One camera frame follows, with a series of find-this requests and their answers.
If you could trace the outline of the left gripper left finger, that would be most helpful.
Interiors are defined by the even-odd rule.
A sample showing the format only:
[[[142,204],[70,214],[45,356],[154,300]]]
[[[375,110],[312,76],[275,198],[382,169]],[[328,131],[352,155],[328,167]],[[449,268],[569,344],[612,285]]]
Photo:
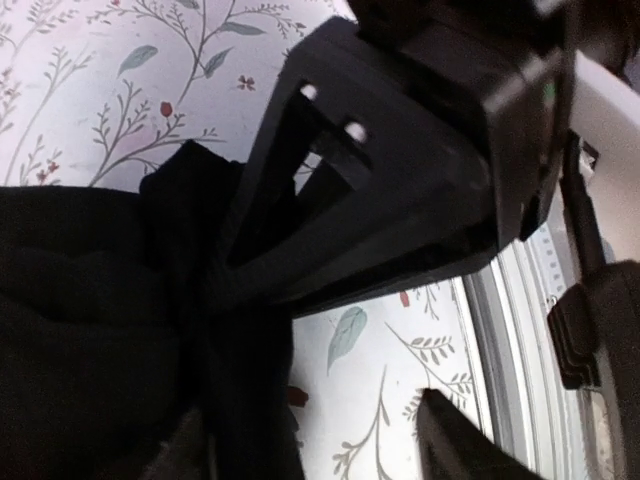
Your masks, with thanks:
[[[140,479],[217,479],[214,439],[204,431],[202,411],[185,412],[174,433],[160,443],[160,451]]]

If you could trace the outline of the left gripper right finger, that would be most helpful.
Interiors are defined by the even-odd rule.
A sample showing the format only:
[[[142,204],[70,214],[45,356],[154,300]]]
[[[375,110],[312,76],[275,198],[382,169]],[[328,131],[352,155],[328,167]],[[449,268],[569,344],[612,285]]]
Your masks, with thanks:
[[[492,443],[439,390],[422,392],[417,437],[424,479],[540,479]]]

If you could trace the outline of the front aluminium rail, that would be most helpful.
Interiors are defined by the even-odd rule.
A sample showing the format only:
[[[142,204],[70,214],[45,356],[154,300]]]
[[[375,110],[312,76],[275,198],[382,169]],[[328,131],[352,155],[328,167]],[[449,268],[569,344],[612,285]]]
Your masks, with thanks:
[[[545,479],[596,479],[587,398],[564,388],[547,315],[566,291],[547,227],[516,242],[462,286],[481,429]]]

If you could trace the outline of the black white-banded underwear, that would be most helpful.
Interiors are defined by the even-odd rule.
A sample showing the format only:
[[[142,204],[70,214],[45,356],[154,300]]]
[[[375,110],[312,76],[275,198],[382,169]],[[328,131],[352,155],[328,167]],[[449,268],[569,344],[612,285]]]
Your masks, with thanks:
[[[138,193],[1,191],[1,475],[138,479],[193,407],[220,479],[300,479],[291,317],[211,316],[244,165],[184,143]]]

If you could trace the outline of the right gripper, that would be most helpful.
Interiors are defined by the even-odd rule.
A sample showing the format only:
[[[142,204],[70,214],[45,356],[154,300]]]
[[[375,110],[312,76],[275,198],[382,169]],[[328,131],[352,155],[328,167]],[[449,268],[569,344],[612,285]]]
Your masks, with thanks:
[[[223,311],[304,315],[466,275],[497,254],[496,226],[525,240],[548,214],[574,2],[349,7],[449,125],[354,23],[319,26],[283,66],[223,223]]]

